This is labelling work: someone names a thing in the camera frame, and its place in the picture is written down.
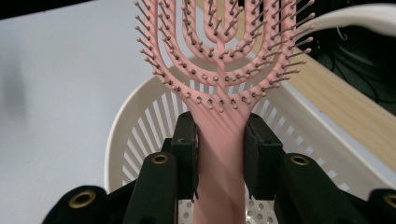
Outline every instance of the pink plastic bristle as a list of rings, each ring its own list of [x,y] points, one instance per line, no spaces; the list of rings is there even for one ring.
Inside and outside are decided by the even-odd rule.
[[[299,0],[247,0],[243,7],[237,0],[205,0],[204,17],[196,16],[196,1],[152,0],[135,2],[143,16],[136,16],[146,49],[145,61],[153,66],[152,74],[177,95],[189,108],[198,125],[199,199],[194,205],[194,223],[245,223],[245,182],[243,178],[243,136],[253,107],[280,82],[299,73],[296,68],[306,61],[290,63],[293,57],[310,52],[310,49],[293,53],[295,48],[311,42],[312,37],[299,44],[296,38],[310,31],[295,30],[301,23],[315,17],[310,14],[296,23],[296,16],[314,3],[313,0],[297,10]],[[219,4],[224,5],[220,15]],[[198,35],[196,22],[205,29]],[[199,67],[187,58],[179,47],[177,22],[189,50],[215,70]],[[226,44],[233,40],[238,24],[244,24],[243,38],[232,48]],[[235,69],[230,65],[246,59],[259,47],[255,57]],[[183,83],[166,66],[163,56],[168,54],[172,63],[192,86]]]

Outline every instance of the white plastic basket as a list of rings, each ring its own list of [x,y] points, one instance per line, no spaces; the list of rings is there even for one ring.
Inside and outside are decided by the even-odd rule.
[[[202,88],[196,83],[191,85]],[[184,103],[156,77],[128,97],[107,142],[105,185],[108,192],[138,177],[143,159],[159,151],[165,138],[172,137],[177,117],[185,111]],[[338,188],[363,199],[367,199],[372,189],[394,188],[394,173],[290,84],[284,83],[273,90],[252,112],[263,117],[286,152],[302,153],[316,160]],[[179,202],[178,223],[191,223],[192,207],[190,201]],[[277,223],[272,202],[247,197],[246,215],[247,224]]]

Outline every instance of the basket slot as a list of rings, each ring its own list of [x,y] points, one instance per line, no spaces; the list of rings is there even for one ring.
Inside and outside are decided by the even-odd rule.
[[[163,112],[166,115],[166,124],[167,124],[167,129],[169,130],[169,135],[172,136],[172,133],[174,132],[174,127],[176,124],[176,118],[175,118],[175,109],[173,106],[173,101],[172,101],[172,92],[167,92],[166,94],[163,95]]]
[[[269,104],[270,102],[267,99],[260,100],[253,109],[254,113],[263,118]]]
[[[289,140],[291,139],[292,135],[294,133],[294,128],[292,126],[289,126],[288,130],[286,131],[285,135],[282,136],[282,138],[280,139],[280,141],[284,144],[287,145]]]
[[[241,92],[241,91],[244,91],[244,90],[245,90],[245,82],[242,82],[242,83],[239,85],[238,92]]]
[[[145,158],[145,155],[143,154],[142,150],[136,150],[136,148],[140,148],[139,144],[136,142],[136,140],[132,138],[128,138],[127,145],[131,152],[134,154],[134,157],[137,159],[138,164],[143,163],[143,159]]]
[[[155,141],[155,150],[159,151],[159,148],[161,147],[161,144],[163,142],[163,139],[160,140],[160,133],[161,132],[161,128],[160,125],[158,123],[157,119],[153,119],[152,117],[152,113],[155,113],[154,111],[154,107],[153,105],[150,105],[146,110],[145,110],[145,114],[146,114],[146,120],[148,122],[148,126],[150,127],[152,134],[153,134],[153,138]]]
[[[270,126],[269,119],[273,119],[273,118],[271,118],[271,114],[272,114],[272,111],[274,110],[274,105],[270,101],[268,101],[268,102],[269,102],[269,104],[267,105],[265,112],[262,114],[262,119],[268,124],[268,126]]]
[[[273,109],[271,110],[271,113],[268,116],[268,120],[266,121],[268,126],[270,126],[270,128],[273,130],[274,129],[274,125],[273,122],[274,120],[276,120],[276,117],[279,117],[278,113],[277,113],[277,109],[275,107],[273,107]]]
[[[133,181],[135,178],[134,176],[129,172],[129,170],[125,167],[122,166],[122,172],[128,177],[128,179],[130,179],[131,181]]]
[[[178,97],[176,97],[176,103],[177,103],[177,110],[178,110],[177,116],[186,112],[186,110],[184,109],[184,108],[186,108],[186,106],[184,106],[183,101],[181,101]]]
[[[124,159],[128,164],[124,164],[123,166],[130,172],[130,174],[134,178],[137,178],[139,176],[141,165],[139,161],[133,159],[133,156],[130,155],[130,153],[131,152],[128,151],[124,152]]]
[[[299,135],[295,141],[293,142],[293,144],[291,145],[291,147],[289,147],[288,152],[297,152],[300,148],[300,145],[303,143],[304,139]]]
[[[182,111],[181,111],[182,106],[180,106],[180,103],[177,100],[177,96],[175,94],[172,93],[171,97],[172,97],[172,105],[173,105],[173,109],[174,109],[174,113],[171,113],[171,115],[173,114],[175,117],[175,120],[177,120],[178,115],[182,113]]]
[[[163,98],[159,99],[157,101],[156,106],[157,106],[156,107],[156,109],[157,109],[156,110],[156,115],[157,115],[156,118],[157,119],[161,118],[161,120],[158,120],[158,121],[160,122],[160,124],[163,127],[163,137],[166,138],[167,136],[172,136],[171,131],[169,130],[169,124],[168,124],[169,120],[166,118],[165,111],[167,111],[167,109],[166,109],[166,107],[164,107]]]
[[[341,189],[341,190],[343,190],[343,191],[349,191],[349,190],[350,190],[349,185],[346,184],[346,183],[342,183],[342,184],[340,184],[340,185],[337,185],[337,188],[339,188],[339,189]]]
[[[286,122],[286,119],[282,116],[280,119],[279,119],[279,121],[277,122],[277,125],[275,126],[275,128],[274,128],[274,130],[273,130],[273,132],[274,132],[274,134],[278,134],[279,133],[279,131],[282,129],[282,127],[284,127],[285,125],[285,122]]]
[[[153,123],[156,124],[155,129],[157,130],[160,143],[163,142],[166,136],[170,135],[170,133],[168,133],[169,130],[164,128],[164,121],[163,121],[164,113],[161,112],[162,111],[161,108],[163,109],[163,105],[159,105],[161,103],[162,101],[158,101],[158,100],[154,101],[152,103],[153,109],[149,111],[150,116],[152,118],[155,118],[153,119]]]
[[[193,81],[193,87],[196,91],[200,90],[200,84],[199,82]]]
[[[140,129],[142,130],[142,134],[145,136],[142,142],[144,143],[145,146],[148,144],[148,147],[146,147],[146,151],[150,150],[150,153],[156,152],[156,147],[154,147],[153,144],[155,143],[154,135],[149,126],[149,121],[147,117],[146,116],[140,117],[138,123],[140,125]]]
[[[144,157],[142,159],[146,158],[149,155],[149,152],[148,152],[149,143],[146,140],[146,137],[143,134],[143,131],[142,131],[140,125],[134,126],[134,128],[132,129],[132,135],[134,136],[134,139],[136,139],[137,144],[140,146],[141,151],[144,154]]]
[[[203,88],[203,92],[209,92],[209,86],[201,84]]]

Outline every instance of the pink hairbrush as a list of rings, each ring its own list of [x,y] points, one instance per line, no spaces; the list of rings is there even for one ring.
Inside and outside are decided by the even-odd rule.
[[[237,0],[226,0],[221,2],[225,13],[220,15],[219,2],[205,0],[202,21],[196,20],[195,1],[180,2],[181,10],[177,10],[177,1],[135,2],[142,14],[136,16],[141,26],[135,28],[143,36],[137,41],[145,47],[141,49],[145,61],[152,65],[153,75],[187,105],[198,126],[200,197],[194,205],[196,224],[245,223],[243,136],[248,117],[269,90],[300,72],[292,67],[305,62],[290,63],[290,59],[310,50],[292,52],[312,41],[307,38],[295,44],[297,36],[313,29],[308,27],[297,34],[297,26],[314,17],[311,14],[296,23],[297,14],[314,3],[310,0],[297,10],[298,2],[247,0],[240,7]],[[198,67],[183,54],[177,39],[177,22],[182,23],[189,50],[215,69]],[[197,33],[196,22],[204,23],[204,33]],[[239,22],[245,27],[243,40],[227,49],[226,44],[235,37]],[[201,39],[204,34],[207,44]],[[170,73],[160,45],[187,78],[214,87],[215,91],[196,90]],[[230,69],[229,65],[247,57],[255,46],[260,49],[250,63]],[[249,88],[230,93],[230,88],[243,83]]]

